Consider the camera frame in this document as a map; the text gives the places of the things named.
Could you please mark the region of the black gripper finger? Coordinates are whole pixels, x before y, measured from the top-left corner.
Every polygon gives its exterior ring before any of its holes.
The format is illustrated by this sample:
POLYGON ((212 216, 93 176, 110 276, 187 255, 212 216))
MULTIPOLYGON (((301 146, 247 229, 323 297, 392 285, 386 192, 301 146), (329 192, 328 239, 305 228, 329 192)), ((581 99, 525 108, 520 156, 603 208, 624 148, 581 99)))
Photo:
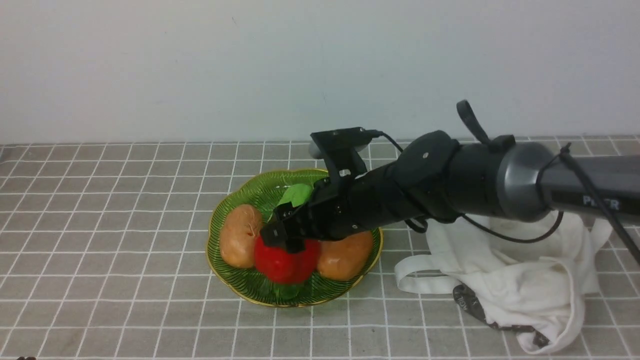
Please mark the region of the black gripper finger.
POLYGON ((288 253, 301 253, 306 250, 306 239, 304 237, 293 236, 285 240, 285 250, 288 253))

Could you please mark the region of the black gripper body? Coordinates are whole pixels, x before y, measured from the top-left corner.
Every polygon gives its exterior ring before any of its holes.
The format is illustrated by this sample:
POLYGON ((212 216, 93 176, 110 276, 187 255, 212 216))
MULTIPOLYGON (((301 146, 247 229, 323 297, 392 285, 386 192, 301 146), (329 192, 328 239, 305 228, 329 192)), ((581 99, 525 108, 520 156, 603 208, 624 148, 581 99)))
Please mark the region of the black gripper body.
POLYGON ((303 203, 287 200, 274 208, 274 241, 338 241, 400 222, 425 233, 423 207, 400 187, 393 172, 393 165, 384 165, 338 186, 329 177, 316 181, 303 203))

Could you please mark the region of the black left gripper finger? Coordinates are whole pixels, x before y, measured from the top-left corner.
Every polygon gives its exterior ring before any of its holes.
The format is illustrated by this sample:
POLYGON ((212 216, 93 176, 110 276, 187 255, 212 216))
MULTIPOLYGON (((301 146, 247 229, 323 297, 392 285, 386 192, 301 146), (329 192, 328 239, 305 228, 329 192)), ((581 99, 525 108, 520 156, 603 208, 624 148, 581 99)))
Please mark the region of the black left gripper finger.
POLYGON ((285 248, 289 238, 283 221, 265 224, 260 230, 260 236, 268 248, 285 248))

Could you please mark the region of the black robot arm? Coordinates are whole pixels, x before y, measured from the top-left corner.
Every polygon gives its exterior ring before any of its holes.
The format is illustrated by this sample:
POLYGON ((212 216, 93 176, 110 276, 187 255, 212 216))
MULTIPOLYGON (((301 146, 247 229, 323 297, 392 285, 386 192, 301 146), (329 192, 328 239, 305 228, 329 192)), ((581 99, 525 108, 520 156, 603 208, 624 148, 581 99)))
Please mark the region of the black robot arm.
POLYGON ((639 224, 637 155, 573 158, 567 147, 553 154, 513 136, 462 145, 438 130, 368 170, 359 152, 380 136, 360 127, 313 133, 310 153, 328 176, 302 205, 274 208, 264 243, 298 253, 306 239, 338 241, 400 221, 482 215, 534 223, 551 210, 639 224))

